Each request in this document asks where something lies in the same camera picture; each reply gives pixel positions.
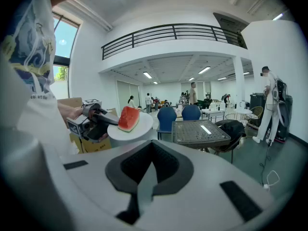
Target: balcony railing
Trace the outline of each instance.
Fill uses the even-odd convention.
[[[179,23],[153,26],[117,38],[102,46],[103,60],[144,44],[176,39],[207,39],[233,44],[246,49],[242,35],[236,32],[217,26]]]

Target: white pants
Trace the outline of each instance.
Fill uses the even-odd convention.
[[[262,122],[259,127],[258,131],[258,139],[263,140],[264,135],[267,131],[267,128],[270,123],[270,118],[273,117],[272,119],[272,126],[270,130],[270,136],[269,139],[274,142],[276,133],[277,133],[277,128],[279,124],[279,115],[278,115],[278,109],[277,109],[277,104],[266,104],[264,108],[264,114],[262,117]]]

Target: metal mesh table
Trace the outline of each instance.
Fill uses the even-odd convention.
[[[209,120],[172,122],[172,142],[194,149],[222,146],[230,143],[230,136]]]

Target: blue plastic chair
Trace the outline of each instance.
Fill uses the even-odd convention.
[[[183,121],[195,121],[200,118],[200,110],[197,105],[186,105],[182,110]]]
[[[177,114],[172,107],[160,108],[157,118],[159,120],[159,126],[157,128],[157,139],[162,139],[162,133],[172,132],[172,122],[176,120]]]

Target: white pillar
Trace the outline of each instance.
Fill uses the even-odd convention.
[[[236,97],[235,102],[237,103],[237,109],[239,108],[239,103],[245,100],[245,80],[244,80],[244,72],[243,72],[243,65],[242,60],[239,56],[234,56],[232,58],[234,70],[235,70],[235,77],[236,77]]]

